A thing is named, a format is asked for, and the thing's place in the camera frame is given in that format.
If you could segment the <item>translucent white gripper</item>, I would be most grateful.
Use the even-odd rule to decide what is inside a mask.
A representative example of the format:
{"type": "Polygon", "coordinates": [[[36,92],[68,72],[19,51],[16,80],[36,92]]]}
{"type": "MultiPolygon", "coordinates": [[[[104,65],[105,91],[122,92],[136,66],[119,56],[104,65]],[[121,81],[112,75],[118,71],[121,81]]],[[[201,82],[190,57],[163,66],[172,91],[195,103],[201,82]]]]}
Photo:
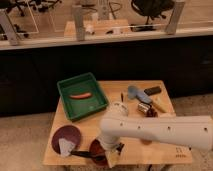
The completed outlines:
{"type": "Polygon", "coordinates": [[[124,147],[124,144],[120,143],[115,148],[105,151],[105,156],[106,156],[106,159],[107,159],[107,163],[108,163],[108,166],[110,168],[113,168],[114,166],[117,165],[123,147],[124,147]]]}

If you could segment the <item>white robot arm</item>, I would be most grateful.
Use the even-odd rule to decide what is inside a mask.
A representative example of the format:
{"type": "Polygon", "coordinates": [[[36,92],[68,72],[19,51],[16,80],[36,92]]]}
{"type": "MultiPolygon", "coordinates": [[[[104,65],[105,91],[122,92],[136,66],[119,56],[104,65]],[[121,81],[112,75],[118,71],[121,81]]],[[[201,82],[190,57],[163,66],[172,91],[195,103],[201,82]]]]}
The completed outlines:
{"type": "Polygon", "coordinates": [[[213,119],[210,116],[129,117],[119,101],[109,105],[100,120],[98,140],[104,150],[113,149],[121,137],[181,145],[213,151],[213,119]]]}

